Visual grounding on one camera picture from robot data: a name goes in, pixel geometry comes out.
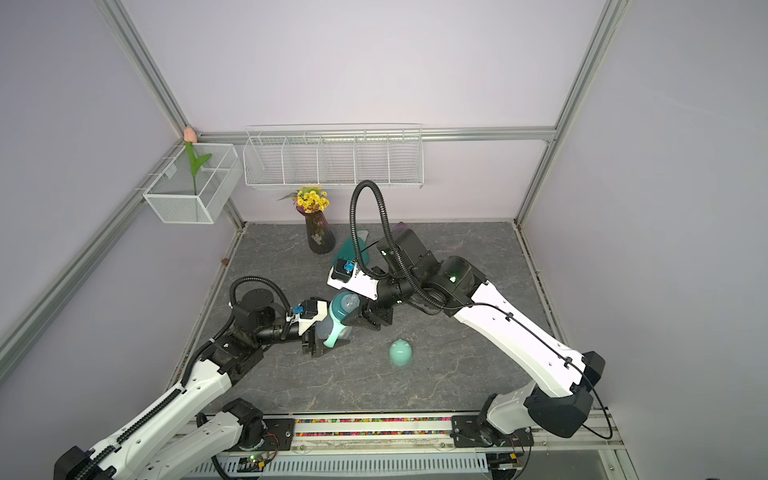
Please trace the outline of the clear baby bottle body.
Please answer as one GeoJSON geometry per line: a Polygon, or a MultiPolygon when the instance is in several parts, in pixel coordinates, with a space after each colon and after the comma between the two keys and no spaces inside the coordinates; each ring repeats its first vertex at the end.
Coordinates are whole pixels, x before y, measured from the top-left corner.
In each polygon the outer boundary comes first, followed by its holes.
{"type": "Polygon", "coordinates": [[[351,327],[334,320],[329,311],[327,318],[317,324],[316,333],[327,347],[333,347],[337,340],[349,339],[351,327]]]}

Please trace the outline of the teal bottle collar with nipple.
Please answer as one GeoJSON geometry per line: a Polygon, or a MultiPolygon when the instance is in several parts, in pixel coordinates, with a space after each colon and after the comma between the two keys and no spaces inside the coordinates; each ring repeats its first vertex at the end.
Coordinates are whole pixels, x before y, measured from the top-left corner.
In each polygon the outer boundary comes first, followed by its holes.
{"type": "Polygon", "coordinates": [[[334,320],[342,322],[359,306],[360,298],[356,293],[351,291],[341,291],[331,301],[329,311],[334,320]]]}

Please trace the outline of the mint bottle cap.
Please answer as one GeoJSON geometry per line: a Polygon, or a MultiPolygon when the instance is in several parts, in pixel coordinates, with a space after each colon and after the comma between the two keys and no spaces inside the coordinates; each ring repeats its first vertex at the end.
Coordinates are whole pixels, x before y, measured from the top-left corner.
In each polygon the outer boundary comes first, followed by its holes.
{"type": "Polygon", "coordinates": [[[409,365],[413,359],[413,348],[411,344],[404,339],[395,340],[390,345],[389,358],[394,366],[405,367],[409,365]]]}

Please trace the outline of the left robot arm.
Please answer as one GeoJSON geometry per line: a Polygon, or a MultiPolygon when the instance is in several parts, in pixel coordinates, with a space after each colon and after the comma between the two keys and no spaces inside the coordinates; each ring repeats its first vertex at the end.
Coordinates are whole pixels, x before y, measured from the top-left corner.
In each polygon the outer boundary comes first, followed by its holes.
{"type": "Polygon", "coordinates": [[[83,450],[72,447],[54,465],[56,479],[179,479],[204,460],[236,448],[263,451],[268,465],[288,436],[268,426],[263,412],[236,398],[213,416],[203,409],[242,380],[278,343],[299,341],[320,355],[345,340],[343,322],[359,298],[341,292],[331,301],[311,297],[292,306],[266,279],[243,295],[231,286],[225,325],[191,356],[180,379],[118,431],[83,450]]]}

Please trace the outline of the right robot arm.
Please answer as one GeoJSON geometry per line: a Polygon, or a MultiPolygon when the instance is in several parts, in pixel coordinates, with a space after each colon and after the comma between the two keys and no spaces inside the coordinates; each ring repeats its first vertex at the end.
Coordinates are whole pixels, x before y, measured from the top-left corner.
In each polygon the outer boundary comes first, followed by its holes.
{"type": "Polygon", "coordinates": [[[386,270],[368,268],[361,258],[338,259],[328,274],[329,286],[361,299],[344,325],[378,328],[390,323],[395,306],[429,298],[435,309],[480,333],[531,378],[517,390],[490,395],[477,416],[455,417],[451,436],[457,446],[500,446],[530,427],[560,438],[584,428],[605,368],[599,354],[581,353],[555,339],[469,261],[459,256],[437,260],[409,228],[375,247],[386,270]]]}

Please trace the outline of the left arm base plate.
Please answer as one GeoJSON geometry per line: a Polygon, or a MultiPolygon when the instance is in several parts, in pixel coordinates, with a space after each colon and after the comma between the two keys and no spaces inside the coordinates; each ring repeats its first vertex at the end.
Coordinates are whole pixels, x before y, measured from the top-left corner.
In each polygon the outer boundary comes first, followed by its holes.
{"type": "Polygon", "coordinates": [[[266,418],[243,428],[236,448],[241,451],[286,451],[291,448],[296,421],[289,417],[266,418]]]}

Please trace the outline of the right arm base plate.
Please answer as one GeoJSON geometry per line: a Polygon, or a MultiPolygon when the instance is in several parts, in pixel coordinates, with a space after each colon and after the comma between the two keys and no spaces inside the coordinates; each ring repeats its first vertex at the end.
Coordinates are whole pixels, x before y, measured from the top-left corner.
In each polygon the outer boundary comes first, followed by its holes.
{"type": "Polygon", "coordinates": [[[477,415],[453,415],[449,431],[458,448],[531,447],[532,433],[525,428],[505,434],[489,423],[481,422],[477,415]]]}

